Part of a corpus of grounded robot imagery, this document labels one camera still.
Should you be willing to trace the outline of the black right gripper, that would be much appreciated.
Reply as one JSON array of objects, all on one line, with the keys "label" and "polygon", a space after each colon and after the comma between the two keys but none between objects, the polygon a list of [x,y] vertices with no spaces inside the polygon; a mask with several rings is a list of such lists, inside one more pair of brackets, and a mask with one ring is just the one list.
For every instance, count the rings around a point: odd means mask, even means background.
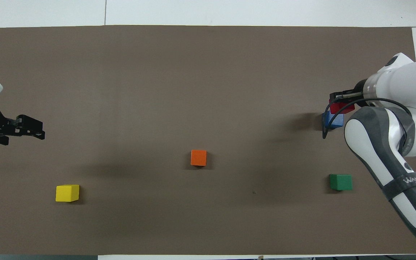
[{"label": "black right gripper", "polygon": [[366,80],[359,81],[355,87],[354,90],[345,90],[341,92],[334,92],[329,95],[329,103],[345,103],[348,104],[350,102],[356,101],[356,104],[359,107],[366,107],[370,106],[370,104],[367,104],[366,101],[362,101],[364,99],[364,85],[366,83]]}]

